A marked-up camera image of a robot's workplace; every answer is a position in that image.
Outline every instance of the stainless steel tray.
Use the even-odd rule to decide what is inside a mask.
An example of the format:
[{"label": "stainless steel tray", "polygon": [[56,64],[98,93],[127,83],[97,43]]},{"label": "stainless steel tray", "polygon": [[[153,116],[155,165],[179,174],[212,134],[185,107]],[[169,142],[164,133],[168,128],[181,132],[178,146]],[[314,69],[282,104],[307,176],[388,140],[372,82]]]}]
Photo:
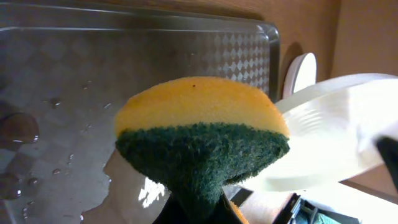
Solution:
[{"label": "stainless steel tray", "polygon": [[[101,204],[113,116],[153,85],[218,76],[278,100],[279,35],[270,23],[82,2],[12,1],[0,8],[0,119],[22,112],[39,127],[35,143],[0,142],[1,183],[22,192],[0,202],[4,220],[76,223]],[[143,208],[145,177],[135,180],[135,223],[149,223],[167,197]]]}]

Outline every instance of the wet surface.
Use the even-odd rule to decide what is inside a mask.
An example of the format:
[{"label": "wet surface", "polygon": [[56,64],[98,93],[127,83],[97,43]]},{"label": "wet surface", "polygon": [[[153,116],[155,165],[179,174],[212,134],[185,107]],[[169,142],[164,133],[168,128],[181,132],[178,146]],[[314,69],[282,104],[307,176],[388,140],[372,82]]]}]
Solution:
[{"label": "wet surface", "polygon": [[[71,24],[61,22],[64,26],[88,22],[78,19],[83,11],[65,15],[57,10],[47,11],[48,16],[29,7],[21,12],[25,19],[34,14],[41,26],[58,26],[57,14],[69,18],[65,21]],[[106,25],[113,21],[125,26],[126,16],[111,16],[104,19]],[[118,109],[129,97],[156,84],[197,75],[230,78],[268,92],[270,52],[265,35],[257,33],[254,24],[225,32],[217,31],[225,28],[223,23],[205,22],[213,30],[1,32],[6,47],[0,61],[5,68],[0,90],[0,131],[5,136],[0,141],[0,174],[2,185],[21,187],[19,198],[18,187],[2,191],[2,197],[16,198],[6,200],[5,206],[17,223],[155,220],[169,193],[118,153],[112,154],[113,117]],[[138,23],[132,19],[131,24]]]}]

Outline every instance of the white dish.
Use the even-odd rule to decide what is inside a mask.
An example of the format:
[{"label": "white dish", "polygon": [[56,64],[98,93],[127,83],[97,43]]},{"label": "white dish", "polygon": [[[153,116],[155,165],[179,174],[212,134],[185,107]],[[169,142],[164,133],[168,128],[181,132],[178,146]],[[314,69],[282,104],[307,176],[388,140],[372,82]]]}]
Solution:
[{"label": "white dish", "polygon": [[310,86],[278,102],[291,150],[242,186],[307,189],[382,164],[373,139],[381,133],[398,138],[397,96],[397,77],[361,74]]}]

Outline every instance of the white round object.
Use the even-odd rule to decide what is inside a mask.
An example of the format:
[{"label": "white round object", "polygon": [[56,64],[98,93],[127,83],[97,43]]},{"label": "white round object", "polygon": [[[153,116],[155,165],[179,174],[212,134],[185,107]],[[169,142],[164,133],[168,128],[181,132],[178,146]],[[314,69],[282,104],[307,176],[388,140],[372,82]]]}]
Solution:
[{"label": "white round object", "polygon": [[285,79],[283,98],[290,96],[317,82],[317,60],[313,53],[295,58],[290,65]]},{"label": "white round object", "polygon": [[397,77],[360,74],[328,80],[282,100],[276,106],[290,129],[290,151],[241,185],[251,190],[308,189],[382,164],[373,140],[380,134],[398,139],[397,96]]}]

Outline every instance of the sponge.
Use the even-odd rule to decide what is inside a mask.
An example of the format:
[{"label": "sponge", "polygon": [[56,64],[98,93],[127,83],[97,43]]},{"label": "sponge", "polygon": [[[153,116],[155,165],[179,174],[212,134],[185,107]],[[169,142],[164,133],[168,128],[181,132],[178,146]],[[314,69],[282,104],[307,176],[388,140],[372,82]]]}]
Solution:
[{"label": "sponge", "polygon": [[196,221],[212,214],[223,185],[289,151],[288,129],[267,95],[215,77],[181,78],[133,96],[115,128],[121,155],[171,190]]}]

